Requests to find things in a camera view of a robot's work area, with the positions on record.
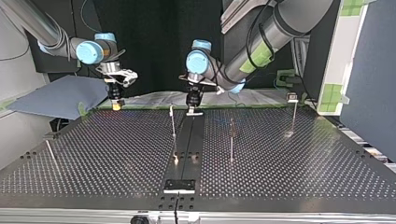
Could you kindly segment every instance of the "black curtain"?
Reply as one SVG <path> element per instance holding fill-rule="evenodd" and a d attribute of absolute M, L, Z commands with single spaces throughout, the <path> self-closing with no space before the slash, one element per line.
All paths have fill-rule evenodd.
<path fill-rule="evenodd" d="M 220 0 L 94 0 L 104 32 L 116 35 L 124 68 L 139 75 L 127 96 L 185 91 L 185 59 L 196 38 L 212 42 L 220 56 Z"/>

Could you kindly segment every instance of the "cable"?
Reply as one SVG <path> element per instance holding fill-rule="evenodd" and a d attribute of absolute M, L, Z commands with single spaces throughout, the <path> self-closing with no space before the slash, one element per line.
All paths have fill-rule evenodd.
<path fill-rule="evenodd" d="M 210 57 L 210 55 L 208 55 L 204 50 L 202 50 L 202 49 L 194 49 L 194 50 L 199 50 L 199 51 L 201 51 L 205 56 L 206 56 L 206 58 L 209 60 L 209 62 L 210 62 L 210 65 L 211 65 L 211 67 L 212 67 L 212 70 L 213 70 L 213 72 L 215 73 L 215 75 L 211 78 L 211 81 L 214 81 L 215 80 L 215 83 L 216 83 L 216 86 L 218 86 L 219 84 L 218 84 L 218 74 L 220 73 L 220 75 L 226 80 L 226 81 L 228 81 L 228 82 L 230 82 L 230 83 L 232 83 L 232 84 L 234 84 L 234 85 L 239 85 L 239 84 L 244 84 L 245 82 L 237 82 L 237 81 L 233 81 L 233 80 L 231 80 L 228 76 L 227 76 L 227 74 L 225 73 L 225 70 L 224 71 L 221 71 L 221 62 L 218 60 L 218 59 L 215 59 L 216 60 L 216 68 L 215 68 L 215 65 L 213 64 L 213 62 L 212 62 L 212 60 L 210 60 L 211 59 L 211 57 Z"/>
<path fill-rule="evenodd" d="M 282 91 L 282 90 L 276 85 L 276 78 L 274 79 L 274 87 L 275 87 L 275 89 L 277 89 L 278 91 Z"/>
<path fill-rule="evenodd" d="M 314 108 L 318 111 L 318 107 L 317 107 L 316 103 L 314 102 L 314 98 L 312 98 L 311 94 L 309 94 L 309 91 L 308 91 L 308 89 L 305 86 L 303 78 L 300 75 L 297 75 L 297 74 L 296 74 L 296 76 L 300 78 L 301 83 L 303 84 L 303 87 L 304 87 L 304 91 L 308 95 L 308 98 L 311 100 L 311 103 L 314 106 Z"/>
<path fill-rule="evenodd" d="M 238 104 L 238 101 L 235 100 L 233 97 L 231 97 L 230 94 L 231 94 L 231 92 L 229 91 L 229 92 L 228 92 L 228 98 L 230 98 L 232 101 L 235 102 L 235 105 L 234 105 L 235 107 L 238 107 L 239 105 L 243 105 L 244 107 L 247 107 L 247 105 L 245 105 L 244 103 L 239 103 L 239 104 Z"/>
<path fill-rule="evenodd" d="M 70 62 L 71 59 L 71 50 L 70 50 L 70 38 L 69 35 L 67 34 L 66 30 L 62 28 L 58 22 L 53 19 L 49 14 L 47 16 L 52 20 L 56 28 L 58 29 L 58 41 L 56 45 L 54 46 L 45 46 L 46 49 L 59 49 L 64 45 L 64 42 L 66 42 L 66 55 L 67 55 L 67 60 Z"/>
<path fill-rule="evenodd" d="M 177 194 L 177 199 L 176 199 L 176 203 L 175 203 L 175 224 L 178 224 L 178 217 L 177 217 L 177 205 L 178 205 L 178 196 L 180 195 L 180 193 Z"/>
<path fill-rule="evenodd" d="M 20 54 L 20 55 L 17 55 L 17 56 L 14 56 L 14 57 L 5 58 L 5 59 L 0 59 L 0 62 L 5 62 L 5 61 L 11 61 L 11 60 L 14 60 L 14 59 L 18 59 L 18 58 L 20 58 L 20 57 L 23 57 L 24 55 L 27 54 L 27 52 L 29 52 L 30 46 L 29 46 L 29 42 L 27 41 L 26 35 L 25 35 L 20 29 L 18 29 L 17 25 L 15 25 L 15 23 L 11 20 L 11 18 L 7 15 L 7 13 L 6 13 L 2 8 L 0 8 L 0 9 L 1 9 L 1 11 L 3 12 L 3 15 L 6 17 L 6 19 L 7 19 L 7 20 L 12 24 L 12 26 L 15 28 L 15 30 L 17 30 L 18 33 L 20 33 L 21 36 L 26 40 L 26 44 L 27 44 L 27 48 L 26 48 L 26 50 L 25 50 L 24 53 L 22 53 L 22 54 Z"/>
<path fill-rule="evenodd" d="M 294 42 L 294 43 L 293 43 L 293 45 L 294 45 L 294 52 L 297 52 L 297 48 L 296 48 L 296 39 L 295 39 L 295 38 L 293 38 L 293 42 Z M 300 70 L 300 66 L 299 66 L 298 62 L 296 63 L 296 66 L 297 66 L 297 73 L 298 73 L 298 74 L 295 74 L 295 75 L 296 75 L 297 77 L 300 78 L 301 83 L 303 84 L 303 87 L 304 87 L 304 91 L 305 91 L 306 94 L 308 95 L 308 98 L 311 100 L 311 103 L 312 103 L 312 105 L 314 106 L 314 108 L 318 111 L 318 106 L 317 106 L 316 103 L 314 102 L 314 98 L 312 98 L 311 94 L 309 94 L 309 91 L 308 91 L 308 89 L 307 89 L 306 86 L 305 86 L 303 77 L 301 76 L 301 70 Z"/>
<path fill-rule="evenodd" d="M 248 57 L 248 60 L 250 61 L 250 63 L 251 63 L 251 64 L 253 65 L 253 67 L 255 67 L 256 69 L 264 69 L 264 68 L 266 67 L 266 65 L 263 66 L 263 67 L 259 67 L 257 64 L 255 64 L 255 63 L 253 62 L 253 59 L 251 58 L 250 37 L 251 37 L 251 33 L 252 33 L 252 31 L 253 31 L 254 25 L 257 23 L 257 20 L 259 19 L 259 17 L 260 17 L 260 15 L 262 14 L 262 12 L 263 12 L 265 9 L 268 8 L 268 6 L 271 4 L 271 2 L 272 2 L 272 0 L 269 0 L 269 1 L 267 2 L 267 4 L 265 4 L 265 7 L 263 7 L 262 10 L 260 10 L 259 14 L 258 14 L 258 15 L 256 16 L 256 18 L 254 19 L 253 23 L 251 23 L 251 26 L 250 26 L 250 28 L 249 28 L 249 30 L 248 30 L 248 32 L 247 32 L 247 43 L 246 43 L 247 57 Z M 273 50 L 273 48 L 272 48 L 272 46 L 271 46 L 271 44 L 270 44 L 268 38 L 267 38 L 266 35 L 265 35 L 265 32 L 264 32 L 264 30 L 263 30 L 263 28 L 262 28 L 262 24 L 259 24 L 259 31 L 260 31 L 260 34 L 261 34 L 261 36 L 262 36 L 262 40 L 264 41 L 265 45 L 267 46 L 267 48 L 268 48 L 269 50 L 271 50 L 271 54 L 272 54 L 272 55 L 271 55 L 271 58 L 270 58 L 270 59 L 271 59 L 271 61 L 273 61 L 273 60 L 275 59 L 275 53 L 274 53 L 274 50 Z"/>
<path fill-rule="evenodd" d="M 20 54 L 20 55 L 18 55 L 18 56 L 12 57 L 12 58 L 0 59 L 0 62 L 5 62 L 5 61 L 10 61 L 10 60 L 14 60 L 14 59 L 21 58 L 21 57 L 23 57 L 25 54 L 27 54 L 27 52 L 29 52 L 29 48 L 30 48 L 30 46 L 28 45 L 26 51 L 25 51 L 23 54 Z"/>
<path fill-rule="evenodd" d="M 98 30 L 93 29 L 93 28 L 92 28 L 90 25 L 88 25 L 87 22 L 85 22 L 85 20 L 84 20 L 84 7 L 85 7 L 85 4 L 87 4 L 87 1 L 88 1 L 88 0 L 85 0 L 84 3 L 82 4 L 82 6 L 81 6 L 81 11 L 79 12 L 79 16 L 81 17 L 82 22 L 84 23 L 84 25 L 85 25 L 88 29 L 90 29 L 90 30 L 92 30 L 92 31 L 94 31 L 94 32 L 96 32 L 96 33 L 102 33 L 101 31 L 98 31 Z"/>

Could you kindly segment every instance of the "white surface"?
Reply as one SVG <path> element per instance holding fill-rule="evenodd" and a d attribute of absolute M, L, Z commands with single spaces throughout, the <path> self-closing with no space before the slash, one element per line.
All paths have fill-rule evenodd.
<path fill-rule="evenodd" d="M 0 59 L 26 51 L 27 40 L 0 10 Z M 43 75 L 35 71 L 30 51 L 23 57 L 0 62 L 0 103 L 20 97 L 45 85 Z M 25 151 L 37 146 L 50 131 L 49 118 L 0 111 L 0 169 Z"/>
<path fill-rule="evenodd" d="M 15 30 L 0 10 L 0 59 L 18 56 L 26 51 L 27 40 Z M 45 85 L 42 74 L 35 71 L 32 54 L 0 62 L 0 101 Z"/>
<path fill-rule="evenodd" d="M 321 97 L 323 95 L 325 84 L 343 85 L 341 93 L 346 93 L 347 83 L 352 71 L 353 58 L 355 57 L 356 46 L 359 41 L 361 27 L 364 23 L 366 11 L 367 6 L 364 6 L 359 16 L 339 16 L 337 19 L 318 105 L 321 104 Z M 335 112 L 319 111 L 318 113 L 323 116 L 339 116 L 341 114 L 341 110 L 342 104 L 338 104 Z"/>
<path fill-rule="evenodd" d="M 50 118 L 11 113 L 0 119 L 0 170 L 38 146 L 50 131 Z"/>
<path fill-rule="evenodd" d="M 241 90 L 239 94 L 228 95 L 225 92 L 216 95 L 215 92 L 205 92 L 201 106 L 209 105 L 283 105 L 286 104 L 286 90 Z M 186 106 L 187 93 L 181 91 L 158 91 L 146 95 L 125 99 L 127 106 Z M 110 101 L 106 101 L 99 107 L 111 107 Z"/>

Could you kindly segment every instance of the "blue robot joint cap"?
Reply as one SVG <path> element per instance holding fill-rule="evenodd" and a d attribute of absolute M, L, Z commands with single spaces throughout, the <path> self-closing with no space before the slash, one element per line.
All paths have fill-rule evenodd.
<path fill-rule="evenodd" d="M 212 50 L 212 43 L 207 40 L 196 39 L 192 42 L 193 48 Z"/>
<path fill-rule="evenodd" d="M 209 67 L 209 59 L 200 50 L 193 50 L 186 59 L 186 67 L 190 73 L 201 75 Z"/>
<path fill-rule="evenodd" d="M 95 40 L 109 40 L 116 42 L 116 37 L 114 36 L 113 33 L 101 33 L 101 34 L 96 34 L 95 35 Z"/>

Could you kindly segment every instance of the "green tape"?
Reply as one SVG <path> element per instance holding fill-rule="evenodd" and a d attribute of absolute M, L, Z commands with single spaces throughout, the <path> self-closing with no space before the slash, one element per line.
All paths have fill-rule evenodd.
<path fill-rule="evenodd" d="M 87 110 L 85 110 L 85 105 L 82 102 L 78 103 L 78 113 L 84 117 L 88 114 Z"/>
<path fill-rule="evenodd" d="M 363 0 L 344 0 L 343 8 L 341 9 L 341 16 L 359 16 L 361 14 L 361 7 Z"/>
<path fill-rule="evenodd" d="M 271 50 L 269 50 L 267 45 L 262 41 L 251 54 L 251 59 L 257 66 L 263 67 L 271 62 L 271 56 Z M 247 59 L 239 70 L 244 73 L 252 73 L 256 68 L 250 63 L 249 59 Z"/>
<path fill-rule="evenodd" d="M 288 84 L 284 81 L 280 80 L 280 77 L 295 77 L 296 72 L 294 69 L 288 69 L 288 70 L 279 70 L 277 71 L 276 74 L 276 85 L 278 87 L 293 87 L 293 84 Z"/>
<path fill-rule="evenodd" d="M 4 102 L 0 102 L 0 111 L 2 110 L 7 110 L 7 106 L 11 105 L 12 103 L 14 103 L 15 100 L 7 100 Z"/>
<path fill-rule="evenodd" d="M 335 112 L 341 101 L 342 85 L 325 84 L 319 106 L 320 112 Z"/>

